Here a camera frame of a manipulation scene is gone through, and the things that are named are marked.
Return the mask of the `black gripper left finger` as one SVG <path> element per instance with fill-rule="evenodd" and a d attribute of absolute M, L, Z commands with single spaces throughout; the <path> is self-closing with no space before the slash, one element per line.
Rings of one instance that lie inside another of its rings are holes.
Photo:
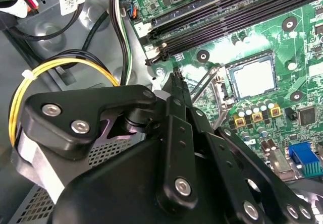
<path fill-rule="evenodd" d="M 131 85 L 30 96 L 16 142 L 26 162 L 21 174 L 41 185 L 56 205 L 74 179 L 137 144 L 151 139 L 193 144 L 183 81 L 172 73 L 157 91 Z"/>

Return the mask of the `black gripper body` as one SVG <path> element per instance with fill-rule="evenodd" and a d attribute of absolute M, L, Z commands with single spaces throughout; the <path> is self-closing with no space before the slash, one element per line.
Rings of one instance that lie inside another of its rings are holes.
<path fill-rule="evenodd" d="M 245 201 L 191 141 L 151 139 L 74 179 L 51 222 L 248 223 Z"/>

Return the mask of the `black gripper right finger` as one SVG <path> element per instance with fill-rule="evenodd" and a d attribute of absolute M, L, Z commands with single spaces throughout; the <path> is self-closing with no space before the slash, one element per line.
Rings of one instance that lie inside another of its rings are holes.
<path fill-rule="evenodd" d="M 316 223 L 311 205 L 236 134 L 227 127 L 211 127 L 206 115 L 193 107 L 187 83 L 182 84 L 194 150 L 206 155 L 207 179 L 215 178 L 223 223 Z"/>

